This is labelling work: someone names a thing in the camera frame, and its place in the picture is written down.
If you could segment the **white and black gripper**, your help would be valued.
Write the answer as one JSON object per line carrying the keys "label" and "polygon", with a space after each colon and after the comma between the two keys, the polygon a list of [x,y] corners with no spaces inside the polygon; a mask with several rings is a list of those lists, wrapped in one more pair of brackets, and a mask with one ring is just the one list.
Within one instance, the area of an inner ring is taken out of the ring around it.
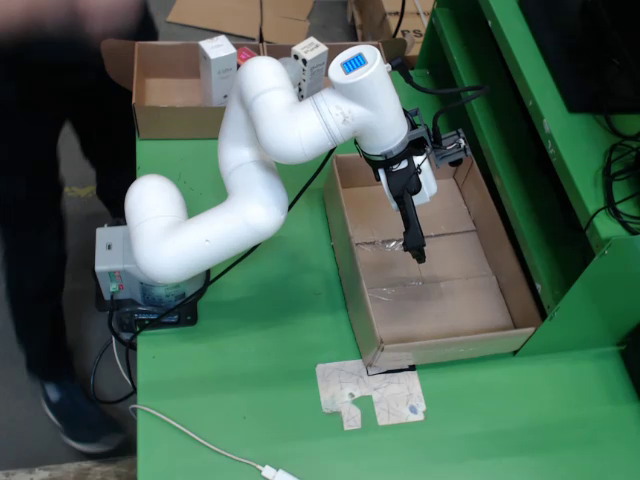
{"label": "white and black gripper", "polygon": [[399,209],[404,226],[404,251],[418,264],[423,264],[426,261],[426,242],[415,206],[429,202],[438,191],[429,155],[408,156],[390,167],[382,167],[377,162],[373,172],[381,182],[392,208]]}

